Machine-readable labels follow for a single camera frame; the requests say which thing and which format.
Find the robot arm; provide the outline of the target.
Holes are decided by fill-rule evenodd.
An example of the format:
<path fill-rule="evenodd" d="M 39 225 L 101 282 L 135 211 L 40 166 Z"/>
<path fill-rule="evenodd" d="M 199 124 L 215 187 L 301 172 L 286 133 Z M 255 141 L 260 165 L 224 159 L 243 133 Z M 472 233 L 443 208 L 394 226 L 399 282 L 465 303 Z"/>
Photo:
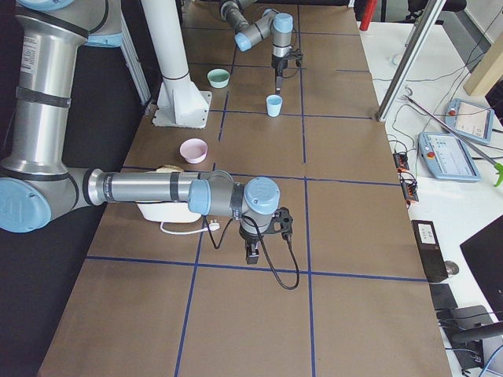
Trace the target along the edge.
<path fill-rule="evenodd" d="M 221 1 L 220 17 L 235 32 L 234 41 L 241 52 L 272 38 L 271 66 L 275 71 L 275 94 L 280 95 L 283 86 L 284 70 L 288 62 L 296 59 L 291 39 L 294 29 L 293 17 L 289 13 L 280 13 L 275 9 L 266 9 L 260 19 L 249 22 L 243 11 L 255 1 Z"/>
<path fill-rule="evenodd" d="M 13 149 L 1 162 L 1 227 L 30 232 L 85 206 L 185 202 L 193 213 L 239 221 L 248 263 L 266 252 L 284 209 L 269 178 L 235 182 L 222 170 L 116 173 L 69 168 L 62 152 L 78 48 L 119 46 L 118 1 L 19 1 L 24 29 Z"/>

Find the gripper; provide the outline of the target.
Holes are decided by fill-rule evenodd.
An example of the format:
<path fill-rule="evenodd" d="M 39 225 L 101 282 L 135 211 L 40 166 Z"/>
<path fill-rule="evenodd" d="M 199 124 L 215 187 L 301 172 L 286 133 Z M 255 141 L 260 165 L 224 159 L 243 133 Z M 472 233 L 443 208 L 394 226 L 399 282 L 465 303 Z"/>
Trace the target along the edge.
<path fill-rule="evenodd" d="M 248 231 L 243 225 L 240 225 L 239 234 L 244 240 L 246 263 L 257 264 L 259 260 L 259 245 L 261 236 L 256 232 L 255 228 L 253 228 L 252 231 Z"/>
<path fill-rule="evenodd" d="M 278 57 L 278 56 L 273 55 L 272 61 L 271 61 L 271 66 L 275 71 L 275 77 L 276 77 L 275 94 L 280 94 L 281 88 L 282 88 L 282 78 L 284 77 L 283 71 L 288 66 L 288 58 L 286 56 Z"/>

